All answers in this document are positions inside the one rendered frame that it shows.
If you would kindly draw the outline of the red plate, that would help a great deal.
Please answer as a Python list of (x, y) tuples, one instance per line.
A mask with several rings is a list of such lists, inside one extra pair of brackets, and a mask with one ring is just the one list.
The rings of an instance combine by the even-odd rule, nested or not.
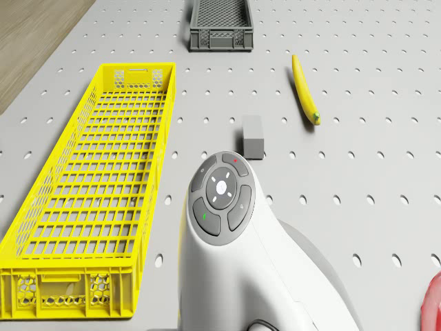
[(441, 271), (432, 278), (421, 305), (421, 331), (441, 331)]

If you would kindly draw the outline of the grey cube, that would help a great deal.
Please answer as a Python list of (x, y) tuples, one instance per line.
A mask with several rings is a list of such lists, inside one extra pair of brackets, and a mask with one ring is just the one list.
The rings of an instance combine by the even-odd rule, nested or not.
[(264, 134), (259, 115), (244, 115), (235, 131), (235, 151), (246, 159), (264, 159)]

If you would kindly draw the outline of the banana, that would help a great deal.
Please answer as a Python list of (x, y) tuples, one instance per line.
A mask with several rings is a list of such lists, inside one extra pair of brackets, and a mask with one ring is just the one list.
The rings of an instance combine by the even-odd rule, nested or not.
[(294, 76), (294, 83), (296, 91), (308, 120), (315, 126), (320, 125), (320, 113), (317, 111), (317, 107), (314, 103), (312, 95), (309, 91), (305, 75), (302, 71), (300, 60), (296, 55), (292, 55), (292, 72)]

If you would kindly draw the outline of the dark grey basket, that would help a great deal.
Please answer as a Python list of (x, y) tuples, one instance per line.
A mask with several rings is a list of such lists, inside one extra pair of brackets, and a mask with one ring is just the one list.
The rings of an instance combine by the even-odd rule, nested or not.
[(195, 0), (190, 21), (192, 51), (251, 51), (249, 0)]

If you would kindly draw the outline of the yellow basket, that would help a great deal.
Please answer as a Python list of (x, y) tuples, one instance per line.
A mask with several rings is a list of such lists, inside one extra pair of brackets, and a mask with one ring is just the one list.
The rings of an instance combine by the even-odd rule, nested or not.
[(175, 94), (174, 63), (99, 67), (0, 243), (0, 320), (134, 315)]

